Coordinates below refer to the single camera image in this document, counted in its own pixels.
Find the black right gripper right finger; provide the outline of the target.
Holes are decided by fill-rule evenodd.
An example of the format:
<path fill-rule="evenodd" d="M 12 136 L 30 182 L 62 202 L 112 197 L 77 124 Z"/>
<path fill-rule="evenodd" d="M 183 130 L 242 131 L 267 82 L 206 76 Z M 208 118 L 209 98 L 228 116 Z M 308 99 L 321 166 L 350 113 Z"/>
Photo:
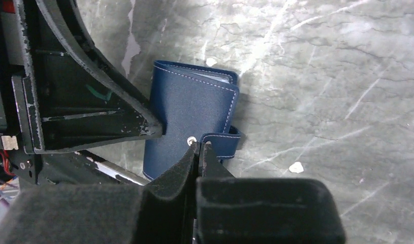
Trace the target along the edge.
<path fill-rule="evenodd" d="M 345 243 L 334 198 L 310 178 L 236 178 L 210 142 L 199 155 L 198 243 Z"/>

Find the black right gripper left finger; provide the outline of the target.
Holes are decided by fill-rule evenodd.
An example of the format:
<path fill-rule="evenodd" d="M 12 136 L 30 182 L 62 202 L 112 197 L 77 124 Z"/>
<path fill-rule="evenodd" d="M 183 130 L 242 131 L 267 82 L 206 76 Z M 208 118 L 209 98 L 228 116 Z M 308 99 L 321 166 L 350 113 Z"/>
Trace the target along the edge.
<path fill-rule="evenodd" d="M 33 187 L 0 222 L 0 243 L 192 243 L 199 145 L 145 186 Z"/>

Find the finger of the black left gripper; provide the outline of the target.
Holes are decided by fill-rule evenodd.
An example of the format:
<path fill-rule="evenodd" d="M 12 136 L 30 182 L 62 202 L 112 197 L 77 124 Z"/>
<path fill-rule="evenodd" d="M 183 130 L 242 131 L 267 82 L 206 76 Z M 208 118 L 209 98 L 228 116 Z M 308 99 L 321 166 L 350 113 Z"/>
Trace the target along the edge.
<path fill-rule="evenodd" d="M 96 47 L 84 22 L 76 1 L 57 1 L 57 7 L 71 35 L 83 51 L 83 61 L 89 61 L 93 65 L 93 74 L 103 86 L 124 96 L 125 101 L 136 107 L 139 111 L 147 110 L 148 100 L 131 84 L 101 53 Z"/>

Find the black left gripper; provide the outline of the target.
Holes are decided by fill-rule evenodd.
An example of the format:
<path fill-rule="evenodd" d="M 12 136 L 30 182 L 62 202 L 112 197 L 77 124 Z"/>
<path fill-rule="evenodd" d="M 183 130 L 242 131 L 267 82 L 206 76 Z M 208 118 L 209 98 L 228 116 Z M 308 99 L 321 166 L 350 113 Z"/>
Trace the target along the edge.
<path fill-rule="evenodd" d="M 38 183 L 41 158 L 28 154 L 69 153 L 163 133 L 148 105 L 139 111 L 95 79 L 56 2 L 14 1 L 14 9 L 12 1 L 0 1 L 1 183 L 15 176 Z M 19 68 L 9 63 L 3 16 L 15 12 L 24 75 L 12 85 Z"/>

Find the blue leather card holder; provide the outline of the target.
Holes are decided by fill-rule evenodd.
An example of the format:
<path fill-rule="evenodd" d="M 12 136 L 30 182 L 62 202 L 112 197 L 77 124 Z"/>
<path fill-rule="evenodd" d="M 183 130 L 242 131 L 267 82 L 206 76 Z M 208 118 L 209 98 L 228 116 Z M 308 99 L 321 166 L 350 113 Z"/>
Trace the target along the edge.
<path fill-rule="evenodd" d="M 241 134 L 232 125 L 239 87 L 233 71 L 154 62 L 150 108 L 164 125 L 147 140 L 143 174 L 153 180 L 176 164 L 191 144 L 211 142 L 220 161 L 235 156 Z"/>

